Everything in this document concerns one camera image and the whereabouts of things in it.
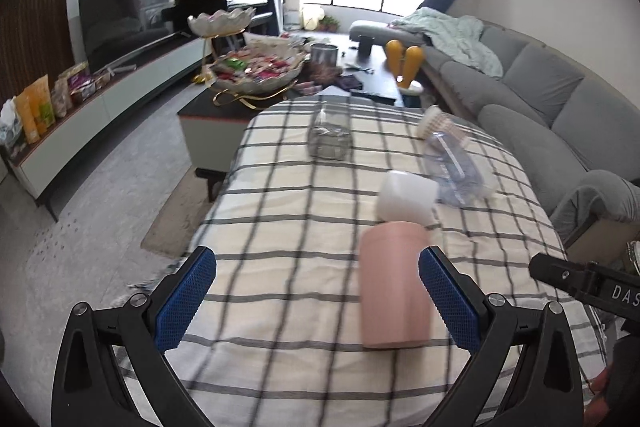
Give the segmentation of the person's hand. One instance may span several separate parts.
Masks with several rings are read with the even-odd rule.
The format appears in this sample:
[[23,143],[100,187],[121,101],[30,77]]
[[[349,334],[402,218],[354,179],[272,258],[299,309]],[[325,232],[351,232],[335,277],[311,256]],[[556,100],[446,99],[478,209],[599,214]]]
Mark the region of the person's hand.
[[609,370],[608,367],[605,367],[596,378],[590,381],[590,390],[593,393],[593,397],[584,410],[585,427],[596,427],[608,415],[610,408],[605,401],[604,391],[608,384]]

